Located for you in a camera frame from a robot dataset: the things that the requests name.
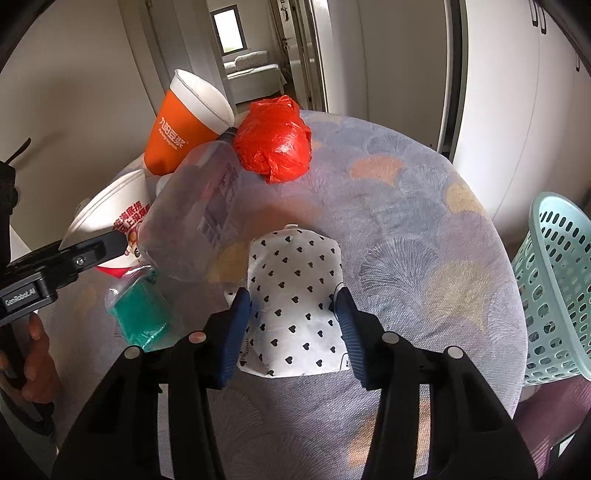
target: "cabinet handle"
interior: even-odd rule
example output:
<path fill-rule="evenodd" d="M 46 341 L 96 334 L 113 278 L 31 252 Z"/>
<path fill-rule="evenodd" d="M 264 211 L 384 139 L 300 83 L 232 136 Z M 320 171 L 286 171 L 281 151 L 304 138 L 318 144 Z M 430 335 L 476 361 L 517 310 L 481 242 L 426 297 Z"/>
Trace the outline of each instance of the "cabinet handle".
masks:
<path fill-rule="evenodd" d="M 528 3 L 530 4 L 531 23 L 534 27 L 537 27 L 539 23 L 538 7 L 536 6 L 534 0 L 528 0 Z"/>
<path fill-rule="evenodd" d="M 546 24 L 546 13 L 544 12 L 544 9 L 542 7 L 540 7 L 540 13 L 542 14 L 542 21 L 540 22 L 540 24 L 543 23 L 543 25 L 540 25 L 540 28 L 542 30 L 542 35 L 546 35 L 548 33 L 548 25 Z"/>

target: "mint green basket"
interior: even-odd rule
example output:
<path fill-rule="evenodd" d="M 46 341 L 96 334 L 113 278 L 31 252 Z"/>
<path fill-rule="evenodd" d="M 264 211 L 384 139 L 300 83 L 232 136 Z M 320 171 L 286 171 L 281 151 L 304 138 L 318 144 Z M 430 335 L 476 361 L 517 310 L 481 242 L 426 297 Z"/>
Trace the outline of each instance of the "mint green basket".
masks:
<path fill-rule="evenodd" d="M 528 336 L 525 385 L 583 374 L 591 380 L 591 220 L 542 192 L 512 266 Z"/>

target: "white pouch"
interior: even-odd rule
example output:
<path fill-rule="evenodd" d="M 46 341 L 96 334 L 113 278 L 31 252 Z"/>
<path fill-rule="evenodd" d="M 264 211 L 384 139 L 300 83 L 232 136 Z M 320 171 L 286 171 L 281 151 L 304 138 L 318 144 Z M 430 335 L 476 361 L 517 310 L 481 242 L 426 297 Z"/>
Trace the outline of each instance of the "white pouch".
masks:
<path fill-rule="evenodd" d="M 339 244 L 287 225 L 251 243 L 251 318 L 238 368 L 260 377 L 298 377 L 349 369 L 333 313 L 343 283 Z"/>

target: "white bed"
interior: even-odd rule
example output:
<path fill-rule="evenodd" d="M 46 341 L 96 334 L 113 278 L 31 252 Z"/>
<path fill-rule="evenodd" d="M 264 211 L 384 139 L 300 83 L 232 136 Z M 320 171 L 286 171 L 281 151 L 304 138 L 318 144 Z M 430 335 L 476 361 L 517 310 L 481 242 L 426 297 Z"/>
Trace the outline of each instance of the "white bed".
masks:
<path fill-rule="evenodd" d="M 283 86 L 287 83 L 279 65 L 275 63 L 231 73 L 228 82 L 235 103 L 248 102 L 277 92 L 283 94 Z"/>

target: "round table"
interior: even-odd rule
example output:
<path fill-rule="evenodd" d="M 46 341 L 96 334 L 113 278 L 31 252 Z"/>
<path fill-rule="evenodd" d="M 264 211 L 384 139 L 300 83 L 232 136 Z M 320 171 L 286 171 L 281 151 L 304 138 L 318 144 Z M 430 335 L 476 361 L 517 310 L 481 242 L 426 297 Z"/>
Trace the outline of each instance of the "round table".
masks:
<path fill-rule="evenodd" d="M 253 238 L 296 223 L 340 244 L 345 285 L 360 310 L 415 346 L 462 347 L 513 414 L 527 355 L 524 314 L 501 240 L 466 183 L 444 157 L 390 129 L 326 113 L 301 116 L 313 133 L 310 171 L 270 186 L 244 174 L 215 264 L 202 288 L 185 296 L 185 318 L 197 316 L 195 295 L 203 305 L 209 288 L 245 280 Z M 55 321 L 44 319 L 54 342 L 75 336 L 75 345 L 54 351 L 64 383 L 56 410 L 62 435 L 125 345 L 104 309 L 109 282 L 84 274 L 64 289 Z M 209 308 L 227 306 L 210 301 Z M 379 392 L 365 391 L 352 371 L 269 379 L 236 370 L 210 400 L 229 480 L 361 477 Z M 419 469 L 428 425 L 423 392 Z M 160 430 L 166 435 L 164 421 Z M 163 471 L 172 472 L 167 461 Z"/>

